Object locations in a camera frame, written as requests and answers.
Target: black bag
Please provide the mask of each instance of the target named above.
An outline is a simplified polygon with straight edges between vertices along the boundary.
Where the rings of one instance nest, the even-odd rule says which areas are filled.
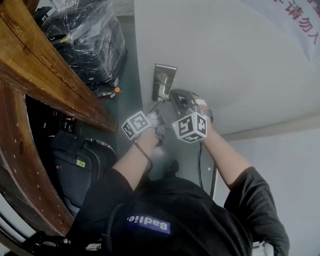
[[[51,152],[51,182],[76,216],[90,185],[116,163],[116,153],[111,147],[62,130],[52,140]]]

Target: black sleeve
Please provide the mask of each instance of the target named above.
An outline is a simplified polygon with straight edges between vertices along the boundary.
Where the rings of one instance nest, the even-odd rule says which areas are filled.
[[[276,256],[289,254],[289,238],[278,218],[269,185],[254,167],[236,180],[224,208],[249,229],[254,242],[269,243]]]
[[[86,193],[67,236],[73,244],[87,246],[106,231],[113,209],[132,197],[133,190],[122,174],[110,169]]]

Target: floor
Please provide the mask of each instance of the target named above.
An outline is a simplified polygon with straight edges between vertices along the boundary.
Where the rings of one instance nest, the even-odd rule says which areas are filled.
[[[128,117],[142,110],[143,106],[140,91],[134,17],[121,16],[118,18],[128,50],[124,73],[119,81],[122,94],[117,95],[115,99],[104,99],[101,101],[118,119],[118,132],[100,131],[85,123],[79,123],[76,133],[86,138],[99,139],[110,144],[116,150],[118,156],[121,157],[132,145],[121,130],[121,125]],[[162,107],[164,119],[168,124],[173,121],[172,115],[167,114],[170,113],[170,107],[170,103],[166,103]],[[200,149],[199,143],[188,144],[180,141],[176,138],[170,125],[166,125],[166,127],[168,128],[166,129],[164,144],[156,148],[151,157],[154,167],[149,175],[150,179],[160,179],[163,170],[166,169],[170,162],[177,160],[179,162],[179,172],[177,176],[199,184],[197,172],[197,159]],[[203,148],[201,156],[201,177],[204,190],[210,194],[213,180],[213,161],[205,148]]]

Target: shirt logo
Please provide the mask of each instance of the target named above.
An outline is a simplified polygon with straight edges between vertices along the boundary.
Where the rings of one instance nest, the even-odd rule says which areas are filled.
[[[150,230],[170,234],[170,223],[145,215],[134,215],[128,217],[127,226],[140,226]]]

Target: white sign with red text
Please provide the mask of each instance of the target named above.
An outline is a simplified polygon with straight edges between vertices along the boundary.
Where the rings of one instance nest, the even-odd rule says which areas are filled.
[[[292,37],[312,61],[320,56],[320,6],[314,0],[241,0]]]

